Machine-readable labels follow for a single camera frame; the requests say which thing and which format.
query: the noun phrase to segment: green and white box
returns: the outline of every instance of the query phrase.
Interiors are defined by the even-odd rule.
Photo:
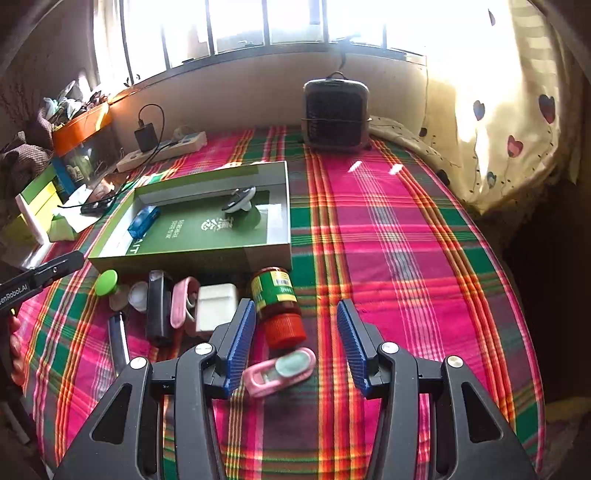
[[[237,188],[255,186],[252,209],[226,214]],[[176,278],[201,273],[291,269],[287,164],[260,163],[153,181],[136,188],[109,218],[89,260],[120,275],[166,270]],[[127,231],[137,213],[156,205],[160,216],[140,240]]]

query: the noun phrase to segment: power strip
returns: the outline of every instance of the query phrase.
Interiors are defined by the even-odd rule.
[[[161,150],[150,160],[150,163],[168,160],[169,158],[180,157],[188,153],[201,150],[207,145],[205,132],[185,135],[181,140],[168,140],[160,145]],[[140,166],[154,152],[154,150],[142,153],[141,150],[127,154],[117,164],[117,170],[128,171]]]

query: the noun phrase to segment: plaid tablecloth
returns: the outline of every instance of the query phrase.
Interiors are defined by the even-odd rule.
[[[216,404],[229,479],[361,479],[371,454],[379,401],[364,401],[348,372],[336,306],[352,298],[361,318],[414,355],[460,355],[517,431],[539,468],[544,444],[540,375],[515,295],[466,212],[433,172],[406,150],[381,140],[359,154],[314,153],[285,127],[213,135],[198,153],[144,173],[159,181],[222,166],[287,160],[293,271],[306,346],[318,364],[306,382],[254,401],[241,386]],[[108,219],[55,257],[88,252]],[[26,354],[25,399],[40,450],[54,468],[114,380],[106,299],[94,293],[87,262],[26,302],[19,334]],[[142,320],[129,321],[133,356],[156,359]],[[177,354],[160,352],[159,358]],[[268,358],[255,332],[250,363]],[[419,476],[428,458],[421,403]],[[175,477],[173,432],[166,428],[165,471]]]

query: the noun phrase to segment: green jar label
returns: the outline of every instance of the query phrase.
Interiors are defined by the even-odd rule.
[[[257,313],[273,303],[297,301],[290,276],[282,271],[261,273],[252,280],[251,289]]]

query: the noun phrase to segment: pink plastic handle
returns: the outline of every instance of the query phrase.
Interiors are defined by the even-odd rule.
[[[185,323],[187,298],[191,293],[195,294],[195,302],[197,302],[197,292],[199,292],[199,282],[193,277],[187,277],[178,282],[173,288],[173,299],[170,306],[170,325],[173,328],[181,328]],[[191,313],[193,318],[197,315],[197,304],[195,311]]]
[[[278,378],[265,382],[262,378],[262,373],[266,370],[270,370],[275,367],[277,358],[265,360],[259,364],[253,365],[242,372],[242,379],[244,380],[244,386],[248,390],[248,393],[253,398],[261,398],[271,395],[279,390],[290,387],[296,383],[303,382],[306,380],[314,371],[316,366],[316,356],[312,350],[306,347],[301,347],[296,352],[304,352],[310,358],[310,364],[302,373],[289,378]]]

